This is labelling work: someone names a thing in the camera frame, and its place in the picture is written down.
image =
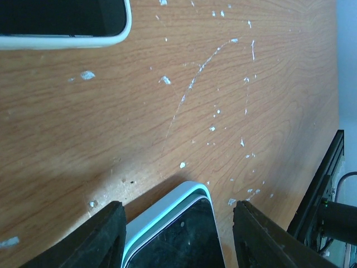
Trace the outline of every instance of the smartphone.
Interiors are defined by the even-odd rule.
[[[0,1],[3,49],[108,46],[130,27],[129,0]]]
[[[137,241],[125,268],[224,268],[212,206],[191,194]]]

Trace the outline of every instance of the paint splatter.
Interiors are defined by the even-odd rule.
[[[169,78],[167,76],[163,76],[158,82],[160,83],[161,81],[164,81],[165,84],[167,85],[171,85],[171,81],[169,80]]]
[[[252,41],[252,57],[253,57],[253,61],[255,61],[255,56],[254,56],[254,43],[255,43],[255,40]]]
[[[18,239],[17,236],[12,237],[12,238],[10,238],[8,240],[0,242],[0,249],[13,247],[13,246],[19,244],[19,242],[20,242],[20,240]]]
[[[83,80],[90,80],[95,78],[95,74],[92,71],[84,71],[80,74],[80,77],[82,77]]]
[[[231,43],[231,42],[236,43],[236,40],[237,40],[237,39],[231,39],[231,40],[227,41],[226,43],[222,44],[222,45],[221,45],[220,47],[218,47],[218,48],[216,49],[216,51],[200,66],[199,71],[196,73],[196,75],[193,77],[191,83],[190,83],[189,86],[187,87],[184,96],[186,96],[186,94],[188,94],[188,93],[193,89],[193,87],[194,87],[194,85],[195,85],[195,83],[196,83],[197,77],[200,75],[200,73],[202,73],[203,69],[204,69],[204,68],[206,67],[206,65],[212,60],[212,58],[213,58],[215,55],[217,55],[217,54],[219,53],[219,51],[220,51],[224,46],[226,46],[227,44],[229,44],[229,43]],[[172,124],[173,124],[174,121],[175,121],[176,115],[178,114],[181,105],[182,105],[182,101],[178,104],[177,110],[176,110],[175,114],[173,115],[173,118],[172,118],[172,120],[171,120],[171,122],[170,122],[170,125],[168,126],[167,133],[166,133],[166,137],[165,137],[165,140],[164,140],[164,143],[163,143],[163,146],[162,146],[162,151],[163,151],[163,149],[164,149],[164,147],[165,147],[166,139],[167,139],[167,137],[168,137],[168,134],[170,133],[171,126],[172,126]]]
[[[233,198],[230,198],[230,199],[228,200],[228,204],[229,204],[229,205],[233,205],[235,202],[237,202],[237,200],[236,200],[236,199],[233,199]]]

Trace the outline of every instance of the wooden surface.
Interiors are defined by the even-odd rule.
[[[230,198],[283,228],[294,216],[338,128],[335,1],[132,1],[132,13],[109,48],[0,52],[0,241],[20,239],[1,267],[112,200],[130,220],[184,180],[209,183],[227,267]]]

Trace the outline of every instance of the black screen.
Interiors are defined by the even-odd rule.
[[[127,268],[224,268],[211,204],[201,199],[129,260]]]
[[[124,0],[0,0],[0,35],[114,36]]]

